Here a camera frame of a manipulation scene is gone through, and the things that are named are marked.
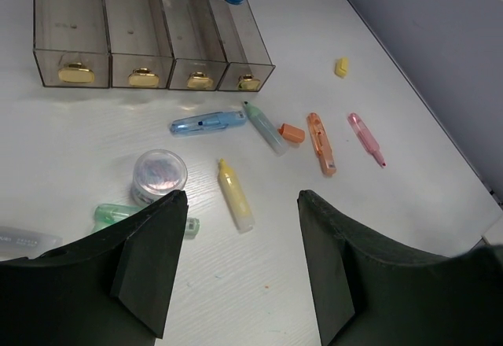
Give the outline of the yellow highlighter marker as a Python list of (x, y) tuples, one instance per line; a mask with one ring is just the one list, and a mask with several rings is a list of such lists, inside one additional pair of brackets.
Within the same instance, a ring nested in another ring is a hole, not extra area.
[(255, 219), (235, 171), (224, 159), (218, 162), (218, 184), (240, 233), (253, 229)]

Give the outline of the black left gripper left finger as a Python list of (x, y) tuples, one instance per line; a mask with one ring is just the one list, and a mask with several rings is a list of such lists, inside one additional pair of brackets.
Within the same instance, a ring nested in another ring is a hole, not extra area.
[(4, 345), (153, 345), (166, 326), (188, 200), (175, 190), (90, 236), (1, 264)]

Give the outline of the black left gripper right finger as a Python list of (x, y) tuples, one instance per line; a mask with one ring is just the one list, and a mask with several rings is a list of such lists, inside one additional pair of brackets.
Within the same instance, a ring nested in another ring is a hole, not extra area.
[(324, 345), (501, 344), (501, 246), (440, 256), (368, 228), (311, 190), (297, 202)]

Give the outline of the clear jar purple clips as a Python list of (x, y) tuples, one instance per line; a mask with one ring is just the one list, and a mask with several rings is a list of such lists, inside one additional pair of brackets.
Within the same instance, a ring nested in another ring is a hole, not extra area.
[(131, 196), (140, 207), (146, 207), (173, 190), (183, 190), (187, 178), (188, 170), (180, 156), (164, 149), (150, 150), (134, 165)]

